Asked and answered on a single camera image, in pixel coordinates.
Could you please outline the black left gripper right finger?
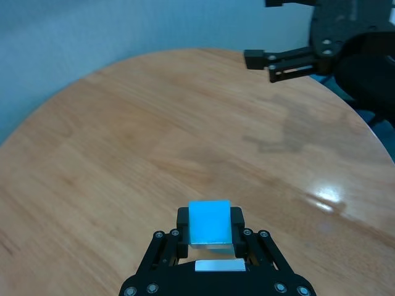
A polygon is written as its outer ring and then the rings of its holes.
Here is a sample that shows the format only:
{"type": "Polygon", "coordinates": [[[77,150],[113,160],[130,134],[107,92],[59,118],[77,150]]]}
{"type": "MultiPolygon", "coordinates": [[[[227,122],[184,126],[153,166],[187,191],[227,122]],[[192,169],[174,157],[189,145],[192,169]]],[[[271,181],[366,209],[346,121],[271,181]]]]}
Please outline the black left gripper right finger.
{"type": "Polygon", "coordinates": [[[231,233],[236,258],[243,258],[248,266],[255,266],[268,273],[293,273],[270,233],[254,232],[245,227],[240,207],[231,207],[231,233]]]}

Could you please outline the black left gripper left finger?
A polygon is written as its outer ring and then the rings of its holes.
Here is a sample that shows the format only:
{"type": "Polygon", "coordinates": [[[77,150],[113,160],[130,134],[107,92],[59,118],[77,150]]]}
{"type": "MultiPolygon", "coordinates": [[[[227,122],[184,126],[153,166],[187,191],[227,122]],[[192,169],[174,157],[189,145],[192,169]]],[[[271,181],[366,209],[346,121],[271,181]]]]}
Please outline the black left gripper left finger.
{"type": "Polygon", "coordinates": [[[152,235],[151,243],[136,273],[176,266],[180,259],[188,257],[188,246],[189,211],[188,207],[181,207],[177,212],[176,228],[168,233],[156,231],[152,235]]]}

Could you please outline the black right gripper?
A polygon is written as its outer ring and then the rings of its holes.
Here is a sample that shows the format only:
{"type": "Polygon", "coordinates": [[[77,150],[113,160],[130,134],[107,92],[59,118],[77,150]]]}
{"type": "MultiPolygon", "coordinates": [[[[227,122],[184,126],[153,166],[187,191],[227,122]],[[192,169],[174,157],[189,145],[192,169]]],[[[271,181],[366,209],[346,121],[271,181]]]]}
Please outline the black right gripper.
{"type": "Polygon", "coordinates": [[[354,55],[394,55],[392,1],[265,0],[265,7],[295,3],[315,6],[310,47],[285,52],[244,50],[249,70],[267,70],[271,83],[330,74],[341,60],[354,55]]]}

